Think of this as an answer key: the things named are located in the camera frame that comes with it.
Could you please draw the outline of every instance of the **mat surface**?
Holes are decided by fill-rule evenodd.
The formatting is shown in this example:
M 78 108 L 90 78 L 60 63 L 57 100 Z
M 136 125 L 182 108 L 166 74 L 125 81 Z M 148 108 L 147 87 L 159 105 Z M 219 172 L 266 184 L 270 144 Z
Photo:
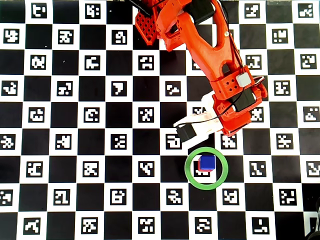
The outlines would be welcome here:
M 234 137 L 199 145 L 229 164 L 201 191 L 172 127 L 212 89 L 185 46 L 146 46 L 127 2 L 0 1 L 1 240 L 304 239 L 320 197 L 319 1 L 225 6 L 269 96 Z M 212 19 L 197 29 L 216 44 Z

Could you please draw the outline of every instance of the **white square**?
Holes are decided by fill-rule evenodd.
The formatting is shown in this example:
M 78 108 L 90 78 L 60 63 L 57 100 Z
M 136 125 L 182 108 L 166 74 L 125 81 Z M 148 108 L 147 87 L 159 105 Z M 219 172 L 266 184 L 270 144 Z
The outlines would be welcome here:
M 133 101 L 132 76 L 106 76 L 105 101 L 109 103 L 129 103 Z
M 132 182 L 135 184 L 160 183 L 161 182 L 160 156 L 159 155 L 133 155 L 132 156 Z
M 312 16 L 302 17 L 298 10 L 299 4 L 311 4 Z M 292 21 L 294 24 L 318 24 L 319 23 L 319 1 L 318 0 L 295 0 L 292 1 Z
M 76 182 L 78 184 L 105 183 L 105 156 L 80 155 L 76 160 Z
M 181 140 L 175 128 L 160 128 L 160 155 L 161 156 L 187 156 L 188 155 L 188 149 L 183 148 Z
M 130 212 L 132 211 L 132 199 L 132 183 L 109 182 L 104 184 L 105 212 Z
M 50 141 L 49 141 L 50 156 L 76 156 L 77 154 L 78 154 L 78 129 L 77 128 L 50 128 Z
M 3 141 L 3 137 L 6 135 L 14 135 L 15 140 L 12 140 L 11 137 L 11 147 L 6 147 L 3 150 L 0 150 L 0 156 L 20 156 L 21 155 L 21 145 L 22 145 L 22 128 L 0 128 L 0 136 Z
M 97 218 L 97 234 L 81 234 L 83 226 L 83 218 Z M 77 240 L 103 240 L 104 239 L 104 226 L 105 226 L 105 212 L 103 211 L 76 211 L 75 212 L 75 233 L 74 239 Z
M 244 129 L 269 129 L 270 128 L 270 108 L 268 101 L 262 101 L 251 113 L 251 123 L 245 125 Z
M 23 75 L 0 75 L 0 84 L 0 102 L 24 101 L 25 77 Z
M 133 76 L 159 76 L 160 75 L 160 51 L 159 50 L 133 50 L 132 51 L 132 75 Z
M 38 231 L 37 234 L 24 235 L 24 219 L 40 218 L 40 229 L 36 226 L 34 231 Z M 45 240 L 47 237 L 47 212 L 46 211 L 20 211 L 18 212 L 17 224 L 16 224 L 16 239 L 19 240 Z
M 200 69 L 198 64 L 193 61 L 189 50 L 185 51 L 185 64 L 187 76 L 205 76 L 205 73 Z
M 271 155 L 243 155 L 243 175 L 246 184 L 272 184 Z
M 75 212 L 77 206 L 76 183 L 48 184 L 48 212 Z
M 105 25 L 107 22 L 107 2 L 106 1 L 79 1 L 79 23 L 87 25 Z
M 154 228 L 148 227 L 154 221 Z M 139 233 L 140 224 L 146 225 L 144 229 L 153 233 Z M 160 211 L 133 211 L 132 212 L 132 239 L 161 240 L 161 212 Z
M 51 76 L 52 75 L 52 50 L 25 49 L 24 50 L 24 75 L 25 76 Z
M 303 184 L 320 184 L 320 159 L 318 155 L 301 155 L 300 170 Z
M 253 229 L 253 218 L 268 218 L 269 226 L 262 225 L 263 222 L 261 221 L 261 227 Z M 276 221 L 275 212 L 273 211 L 246 211 L 245 225 L 247 240 L 276 239 Z
M 159 90 L 160 102 L 186 102 L 187 77 L 182 75 L 159 76 Z
M 159 129 L 160 128 L 160 102 L 158 101 L 132 102 L 132 128 Z
M 23 129 L 49 129 L 51 124 L 50 122 L 51 122 L 51 102 L 49 101 L 24 101 L 23 102 L 23 107 L 22 107 L 22 128 Z
M 247 61 L 252 63 L 248 65 L 252 76 L 268 75 L 267 49 L 241 49 L 239 52 L 244 65 L 248 65 Z
M 302 197 L 302 184 L 301 183 L 273 183 L 273 205 L 275 212 L 303 212 L 304 204 Z M 295 190 L 296 205 L 280 205 L 285 204 L 287 200 L 283 198 L 285 192 L 280 192 L 280 190 Z
M 201 218 L 200 224 L 196 224 L 196 218 Z M 205 233 L 206 227 L 208 227 L 207 222 L 211 225 L 211 233 Z M 217 226 L 218 213 L 216 211 L 189 211 L 190 240 L 218 240 Z
M 20 185 L 19 183 L 1 183 L 0 192 L 2 190 L 12 190 L 12 194 L 4 192 L 4 197 L 0 199 L 0 213 L 14 213 L 19 211 L 19 194 L 20 194 Z M 4 206 L 4 202 L 11 202 L 11 206 Z
M 104 129 L 106 127 L 106 103 L 100 101 L 78 102 L 78 128 Z
M 245 17 L 245 4 L 255 4 L 259 5 L 259 18 Z M 251 11 L 252 16 L 256 14 L 254 10 Z M 266 1 L 265 0 L 255 0 L 255 1 L 239 1 L 239 24 L 265 24 L 266 23 Z
M 318 75 L 320 72 L 320 49 L 319 48 L 296 48 L 294 49 L 294 68 L 296 75 Z
M 303 220 L 304 220 L 304 236 L 307 236 L 311 232 L 310 218 L 317 218 L 318 213 L 316 211 L 304 211 Z
M 75 103 L 79 100 L 79 76 L 52 76 L 51 102 Z
M 42 14 L 46 13 L 46 18 L 41 18 Z M 51 0 L 25 0 L 25 23 L 26 24 L 52 24 L 53 17 L 53 2 Z
M 106 61 L 106 50 L 79 50 L 79 76 L 106 76 Z
M 227 136 L 224 136 L 223 137 L 224 140 L 222 142 L 221 142 L 221 139 L 222 139 L 221 135 L 223 135 L 221 131 L 214 133 L 215 149 L 217 149 L 219 152 L 221 152 L 225 156 L 226 155 L 242 156 L 244 154 L 244 138 L 243 138 L 242 129 L 236 132 L 235 137 L 230 136 L 227 138 Z
M 290 139 L 285 142 L 282 141 L 280 138 L 280 145 L 281 147 L 277 149 L 277 134 L 292 134 L 293 137 L 293 149 L 290 149 L 290 144 L 292 141 L 289 142 Z M 271 145 L 271 155 L 279 155 L 279 156 L 289 156 L 289 155 L 300 155 L 300 144 L 299 144 L 299 129 L 298 128 L 270 128 L 270 145 Z
M 0 23 L 0 49 L 25 49 L 26 25 L 24 23 Z
M 21 184 L 47 184 L 49 182 L 48 155 L 22 155 L 20 157 Z
M 296 102 L 296 75 L 268 75 L 269 102 Z
M 79 24 L 53 24 L 52 25 L 52 49 L 53 50 L 79 50 L 80 49 L 80 25 Z
M 310 107 L 310 115 L 304 114 L 304 107 Z M 316 114 L 320 114 L 320 101 L 297 101 L 296 102 L 297 116 L 298 116 L 298 128 L 303 129 L 319 129 L 320 122 L 313 121 Z
M 129 24 L 107 24 L 106 25 L 106 49 L 107 50 L 132 50 L 133 28 Z
M 125 136 L 125 147 L 112 145 L 113 135 Z M 132 128 L 106 128 L 105 129 L 105 155 L 131 156 L 133 154 L 133 130 Z
M 223 205 L 223 199 L 226 202 L 231 202 L 231 204 Z M 222 183 L 216 189 L 216 210 L 218 212 L 245 212 L 245 184 L 238 182 Z
M 267 23 L 266 24 L 266 48 L 267 49 L 294 49 L 295 35 L 293 23 Z
M 187 182 L 162 182 L 160 184 L 160 210 L 174 212 L 188 211 L 189 184 Z

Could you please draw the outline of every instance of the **green ring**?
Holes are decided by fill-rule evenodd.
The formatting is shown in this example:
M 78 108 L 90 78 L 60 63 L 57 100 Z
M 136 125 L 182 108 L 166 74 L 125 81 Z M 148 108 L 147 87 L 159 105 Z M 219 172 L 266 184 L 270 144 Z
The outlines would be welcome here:
M 192 160 L 194 159 L 194 157 L 198 154 L 201 153 L 211 153 L 216 155 L 221 164 L 222 164 L 222 173 L 220 178 L 212 184 L 202 184 L 200 182 L 197 182 L 195 180 L 195 178 L 192 176 L 191 171 L 190 171 L 190 166 L 192 163 Z M 219 152 L 218 150 L 214 149 L 213 147 L 208 147 L 208 146 L 204 146 L 204 147 L 200 147 L 194 151 L 192 151 L 190 153 L 190 155 L 186 158 L 185 164 L 184 164 L 184 173 L 186 178 L 189 180 L 189 182 L 197 189 L 200 190 L 213 190 L 216 189 L 217 187 L 219 187 L 221 184 L 224 183 L 224 181 L 226 180 L 227 176 L 228 176 L 228 172 L 229 172 L 229 166 L 228 166 L 228 162 L 225 156 L 223 156 L 223 154 L 221 152 Z

